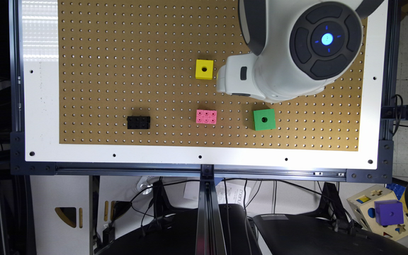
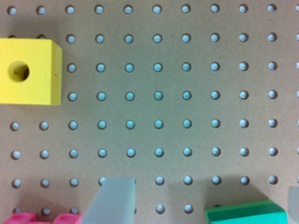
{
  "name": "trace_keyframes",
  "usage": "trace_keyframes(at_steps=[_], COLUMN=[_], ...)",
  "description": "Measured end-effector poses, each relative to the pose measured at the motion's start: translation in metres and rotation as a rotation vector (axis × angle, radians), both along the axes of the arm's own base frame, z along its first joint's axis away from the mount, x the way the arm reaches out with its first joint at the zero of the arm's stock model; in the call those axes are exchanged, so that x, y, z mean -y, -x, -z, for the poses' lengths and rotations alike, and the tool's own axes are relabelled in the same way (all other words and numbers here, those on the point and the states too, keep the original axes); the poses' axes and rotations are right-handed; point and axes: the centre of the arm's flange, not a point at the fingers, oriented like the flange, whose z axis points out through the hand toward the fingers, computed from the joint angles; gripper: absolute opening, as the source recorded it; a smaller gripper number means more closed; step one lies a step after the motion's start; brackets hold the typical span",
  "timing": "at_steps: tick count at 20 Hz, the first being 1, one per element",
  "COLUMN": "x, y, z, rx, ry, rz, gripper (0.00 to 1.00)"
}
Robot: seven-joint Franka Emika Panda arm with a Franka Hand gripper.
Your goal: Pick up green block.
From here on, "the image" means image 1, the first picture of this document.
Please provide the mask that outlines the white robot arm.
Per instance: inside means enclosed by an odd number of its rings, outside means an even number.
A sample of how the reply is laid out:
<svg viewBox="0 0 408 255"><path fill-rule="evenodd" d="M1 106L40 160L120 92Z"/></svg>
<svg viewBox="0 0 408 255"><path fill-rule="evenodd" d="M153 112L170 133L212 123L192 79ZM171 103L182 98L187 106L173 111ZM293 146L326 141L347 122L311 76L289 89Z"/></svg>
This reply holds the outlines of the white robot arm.
<svg viewBox="0 0 408 255"><path fill-rule="evenodd" d="M239 0L249 53L229 56L217 73L219 93L279 103L318 94L355 61L362 19L381 0Z"/></svg>

